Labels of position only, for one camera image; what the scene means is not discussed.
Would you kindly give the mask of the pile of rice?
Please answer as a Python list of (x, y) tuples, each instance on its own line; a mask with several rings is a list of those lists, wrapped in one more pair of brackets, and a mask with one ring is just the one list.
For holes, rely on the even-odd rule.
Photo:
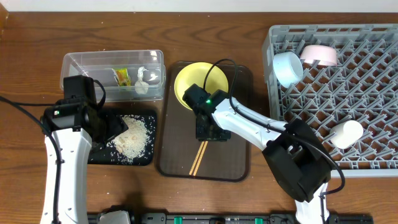
[(154, 155), (157, 120), (154, 115), (122, 115), (128, 130), (107, 143), (110, 164), (146, 166)]

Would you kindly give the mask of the white tissue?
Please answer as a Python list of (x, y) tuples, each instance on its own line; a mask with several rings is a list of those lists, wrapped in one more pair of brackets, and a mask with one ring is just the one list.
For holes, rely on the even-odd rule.
[(135, 91), (139, 95), (145, 95), (148, 92), (149, 84), (143, 80), (144, 72), (147, 71), (145, 67), (139, 67), (137, 71), (137, 82), (135, 82)]

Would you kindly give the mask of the green snack wrapper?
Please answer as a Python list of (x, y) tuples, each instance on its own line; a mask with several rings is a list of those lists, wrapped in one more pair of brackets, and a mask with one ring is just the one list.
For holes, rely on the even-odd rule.
[(131, 86), (131, 78), (127, 68), (113, 68), (114, 79), (119, 86)]

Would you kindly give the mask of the yellow plate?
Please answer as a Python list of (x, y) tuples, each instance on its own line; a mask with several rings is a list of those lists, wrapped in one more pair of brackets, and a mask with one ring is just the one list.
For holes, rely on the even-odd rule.
[[(177, 74), (174, 82), (175, 96), (186, 109), (191, 110), (186, 102), (183, 101), (183, 95), (185, 91), (193, 84), (197, 84), (199, 87), (203, 87), (206, 74), (208, 73), (211, 66), (212, 64), (207, 62), (191, 63), (190, 65), (184, 67)], [(228, 92), (228, 79), (224, 72), (217, 66), (215, 66), (211, 70), (206, 80), (205, 90), (210, 94), (213, 94), (216, 90), (223, 90), (225, 92)]]

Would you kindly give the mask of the blue bowl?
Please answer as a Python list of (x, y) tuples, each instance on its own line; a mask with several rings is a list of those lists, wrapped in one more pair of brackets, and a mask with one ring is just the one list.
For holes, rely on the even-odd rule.
[(303, 66), (299, 57), (293, 52), (274, 55), (272, 66), (274, 75), (284, 88), (295, 85), (303, 79)]

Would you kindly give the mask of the pale green cup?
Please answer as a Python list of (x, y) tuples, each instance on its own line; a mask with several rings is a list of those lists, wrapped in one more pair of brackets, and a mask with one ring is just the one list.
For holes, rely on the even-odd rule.
[(339, 149), (347, 149), (362, 137), (364, 130), (359, 122), (349, 120), (336, 125), (330, 132), (334, 133), (331, 143)]

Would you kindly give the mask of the pink bowl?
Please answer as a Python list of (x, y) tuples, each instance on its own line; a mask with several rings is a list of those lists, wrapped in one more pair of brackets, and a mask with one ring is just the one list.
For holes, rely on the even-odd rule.
[(321, 66), (337, 66), (337, 52), (324, 45), (308, 45), (303, 49), (300, 60), (308, 64), (318, 61)]

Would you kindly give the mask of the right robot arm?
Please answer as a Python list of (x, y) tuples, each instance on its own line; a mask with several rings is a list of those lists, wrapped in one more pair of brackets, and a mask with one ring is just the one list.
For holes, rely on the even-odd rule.
[(227, 141), (233, 133), (259, 147), (280, 187), (296, 203), (299, 223), (326, 223), (325, 195), (333, 163), (310, 126), (267, 118), (217, 90), (193, 84), (182, 100), (196, 116), (199, 141)]

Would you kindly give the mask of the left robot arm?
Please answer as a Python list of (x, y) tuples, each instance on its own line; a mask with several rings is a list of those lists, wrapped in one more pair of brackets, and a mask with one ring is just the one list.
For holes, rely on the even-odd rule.
[(90, 77), (63, 80), (64, 97), (44, 111), (47, 176), (41, 223), (88, 223), (86, 185), (88, 156), (127, 131), (120, 117), (96, 99)]

